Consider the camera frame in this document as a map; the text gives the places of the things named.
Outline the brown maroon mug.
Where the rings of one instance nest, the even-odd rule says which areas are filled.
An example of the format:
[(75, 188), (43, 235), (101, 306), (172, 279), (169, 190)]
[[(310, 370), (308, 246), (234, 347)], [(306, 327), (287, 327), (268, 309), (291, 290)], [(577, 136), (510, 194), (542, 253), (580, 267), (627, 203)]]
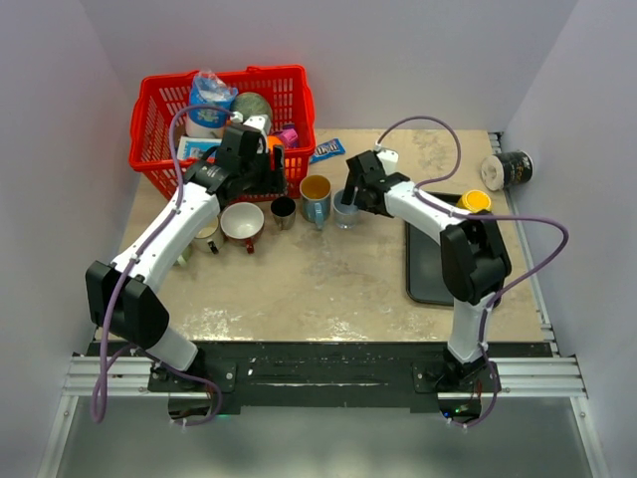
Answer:
[(290, 230), (296, 219), (296, 202), (288, 196), (275, 199), (270, 206), (275, 224), (280, 230)]

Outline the grey mug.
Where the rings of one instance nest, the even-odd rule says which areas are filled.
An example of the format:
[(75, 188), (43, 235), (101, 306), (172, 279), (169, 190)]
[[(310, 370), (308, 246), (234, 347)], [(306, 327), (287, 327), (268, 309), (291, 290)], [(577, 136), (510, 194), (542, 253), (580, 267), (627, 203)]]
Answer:
[(340, 229), (353, 228), (359, 219), (359, 210), (355, 204), (342, 202), (344, 190), (338, 191), (333, 198), (333, 220)]

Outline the blue mug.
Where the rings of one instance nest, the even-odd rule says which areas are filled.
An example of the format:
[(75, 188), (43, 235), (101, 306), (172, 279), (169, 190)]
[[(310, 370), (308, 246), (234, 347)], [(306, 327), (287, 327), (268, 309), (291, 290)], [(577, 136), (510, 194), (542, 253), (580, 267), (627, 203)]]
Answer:
[(319, 174), (308, 175), (300, 184), (303, 218), (316, 229), (323, 230), (331, 208), (331, 185)]

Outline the dark red mug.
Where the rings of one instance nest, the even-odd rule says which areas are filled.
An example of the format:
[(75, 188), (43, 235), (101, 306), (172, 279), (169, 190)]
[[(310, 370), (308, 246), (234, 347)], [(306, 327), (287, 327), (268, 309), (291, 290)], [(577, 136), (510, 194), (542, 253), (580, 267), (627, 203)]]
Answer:
[(255, 244), (264, 230), (265, 215), (253, 203), (238, 202), (224, 209), (220, 226), (228, 241), (254, 254)]

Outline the cream white mug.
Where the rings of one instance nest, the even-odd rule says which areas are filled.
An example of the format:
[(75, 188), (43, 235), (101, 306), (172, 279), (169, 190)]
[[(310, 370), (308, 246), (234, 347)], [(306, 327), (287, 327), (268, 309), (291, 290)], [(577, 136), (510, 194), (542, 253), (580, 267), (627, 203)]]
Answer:
[(200, 252), (217, 255), (225, 244), (219, 217), (203, 227), (193, 238), (192, 244)]

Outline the green mug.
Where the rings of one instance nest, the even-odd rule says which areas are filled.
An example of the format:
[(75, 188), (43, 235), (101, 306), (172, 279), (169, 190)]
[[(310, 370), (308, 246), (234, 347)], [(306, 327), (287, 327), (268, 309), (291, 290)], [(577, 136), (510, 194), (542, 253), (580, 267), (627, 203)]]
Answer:
[(185, 267), (192, 256), (191, 249), (185, 249), (176, 259), (175, 265)]

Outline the yellow mug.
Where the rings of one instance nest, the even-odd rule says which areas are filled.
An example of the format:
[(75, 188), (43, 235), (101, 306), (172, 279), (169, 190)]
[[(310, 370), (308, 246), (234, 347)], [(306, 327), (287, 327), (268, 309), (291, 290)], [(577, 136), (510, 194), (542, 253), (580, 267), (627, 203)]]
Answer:
[(478, 213), (483, 210), (491, 212), (492, 199), (486, 192), (472, 189), (461, 195), (457, 206), (471, 213)]

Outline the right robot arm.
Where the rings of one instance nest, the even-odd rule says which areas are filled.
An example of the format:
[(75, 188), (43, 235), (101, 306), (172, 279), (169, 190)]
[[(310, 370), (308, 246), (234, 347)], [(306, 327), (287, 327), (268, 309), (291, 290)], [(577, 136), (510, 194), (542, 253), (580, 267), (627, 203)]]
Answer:
[(512, 264), (495, 216), (454, 207), (421, 190), (399, 172), (386, 173), (379, 154), (368, 150), (346, 161), (342, 201), (359, 210), (397, 217), (433, 239), (440, 249), (443, 282), (454, 298), (443, 367), (446, 384), (467, 390), (479, 378), (475, 361), (488, 349), (486, 323)]

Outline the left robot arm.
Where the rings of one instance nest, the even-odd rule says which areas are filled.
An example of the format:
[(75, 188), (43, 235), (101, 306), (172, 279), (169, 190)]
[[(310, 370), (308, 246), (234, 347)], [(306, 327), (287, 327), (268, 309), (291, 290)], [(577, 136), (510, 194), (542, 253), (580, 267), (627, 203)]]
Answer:
[(204, 383), (206, 366), (195, 359), (197, 347), (170, 328), (157, 293), (195, 235), (229, 203), (284, 191), (283, 150), (268, 147), (268, 123), (259, 115), (228, 124), (215, 151), (186, 169), (181, 188), (141, 236), (86, 273), (92, 322), (172, 366), (170, 376), (184, 390)]

